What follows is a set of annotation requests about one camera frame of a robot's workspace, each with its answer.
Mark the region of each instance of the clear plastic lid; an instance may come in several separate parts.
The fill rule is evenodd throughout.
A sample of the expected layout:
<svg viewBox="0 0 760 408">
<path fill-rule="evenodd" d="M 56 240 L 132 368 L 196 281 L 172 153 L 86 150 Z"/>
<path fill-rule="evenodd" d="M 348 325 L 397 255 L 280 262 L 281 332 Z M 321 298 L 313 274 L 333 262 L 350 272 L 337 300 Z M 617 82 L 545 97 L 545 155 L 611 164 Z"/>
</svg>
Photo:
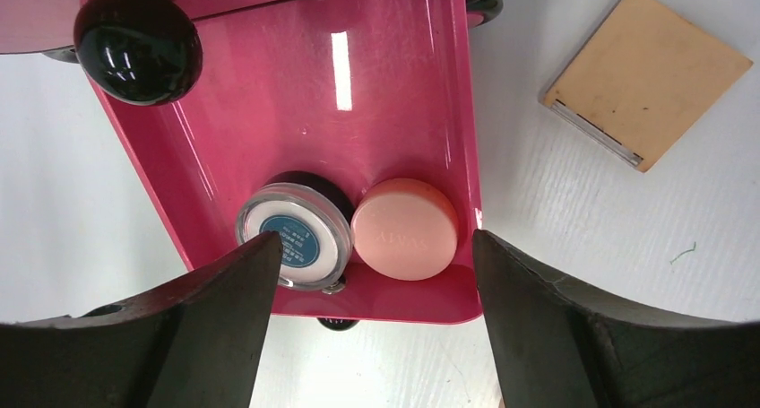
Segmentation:
<svg viewBox="0 0 760 408">
<path fill-rule="evenodd" d="M 280 233 L 280 285 L 295 290 L 322 290 L 336 283 L 353 250 L 349 223 L 338 207 L 300 184 L 267 185 L 243 205 L 237 242 L 263 231 Z"/>
</svg>

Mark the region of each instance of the wooden block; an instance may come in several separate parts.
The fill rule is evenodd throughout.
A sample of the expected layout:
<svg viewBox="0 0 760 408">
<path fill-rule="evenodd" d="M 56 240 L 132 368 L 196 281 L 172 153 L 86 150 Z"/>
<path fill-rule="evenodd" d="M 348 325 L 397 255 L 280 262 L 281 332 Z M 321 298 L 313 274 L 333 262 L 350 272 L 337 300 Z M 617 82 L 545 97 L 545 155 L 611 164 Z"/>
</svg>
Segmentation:
<svg viewBox="0 0 760 408">
<path fill-rule="evenodd" d="M 543 103 L 590 122 L 645 172 L 752 64 L 657 0 L 620 0 Z"/>
</svg>

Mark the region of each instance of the pink compact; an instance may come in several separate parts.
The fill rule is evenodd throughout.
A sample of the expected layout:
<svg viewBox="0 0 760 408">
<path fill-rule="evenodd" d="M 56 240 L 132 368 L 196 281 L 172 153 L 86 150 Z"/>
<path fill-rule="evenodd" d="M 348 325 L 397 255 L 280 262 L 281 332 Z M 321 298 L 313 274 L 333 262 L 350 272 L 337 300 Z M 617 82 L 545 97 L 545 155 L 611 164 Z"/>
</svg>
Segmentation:
<svg viewBox="0 0 760 408">
<path fill-rule="evenodd" d="M 351 229 L 361 259 L 397 280 L 435 276 L 456 253 L 453 205 L 443 193 L 416 179 L 391 179 L 372 187 L 359 204 Z"/>
</svg>

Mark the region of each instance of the makeup container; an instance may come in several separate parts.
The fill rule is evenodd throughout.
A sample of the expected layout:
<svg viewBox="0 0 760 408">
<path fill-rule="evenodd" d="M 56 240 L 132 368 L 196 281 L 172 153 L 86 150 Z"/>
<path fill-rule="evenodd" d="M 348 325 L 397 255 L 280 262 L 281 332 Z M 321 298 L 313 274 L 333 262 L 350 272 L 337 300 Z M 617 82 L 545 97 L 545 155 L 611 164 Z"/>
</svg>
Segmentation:
<svg viewBox="0 0 760 408">
<path fill-rule="evenodd" d="M 418 281 L 441 273 L 457 247 L 453 205 L 416 179 L 391 179 L 370 188 L 351 229 L 362 260 L 397 280 Z"/>
<path fill-rule="evenodd" d="M 272 178 L 248 200 L 237 217 L 237 242 L 264 231 L 282 240 L 280 285 L 322 290 L 341 277 L 353 249 L 353 206 L 333 183 L 307 172 Z"/>
</svg>

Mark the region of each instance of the cosmetic jar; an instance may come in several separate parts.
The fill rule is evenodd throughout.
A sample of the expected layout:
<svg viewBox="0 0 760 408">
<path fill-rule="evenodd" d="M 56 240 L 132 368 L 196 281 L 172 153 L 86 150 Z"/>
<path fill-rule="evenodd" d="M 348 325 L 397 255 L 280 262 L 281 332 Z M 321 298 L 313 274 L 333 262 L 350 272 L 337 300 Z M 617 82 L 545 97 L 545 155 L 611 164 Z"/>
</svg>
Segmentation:
<svg viewBox="0 0 760 408">
<path fill-rule="evenodd" d="M 282 240 L 280 285 L 322 290 L 338 281 L 349 262 L 353 240 L 348 221 L 354 208 L 332 182 L 308 172 L 270 179 L 240 210 L 237 242 L 264 231 Z"/>
</svg>

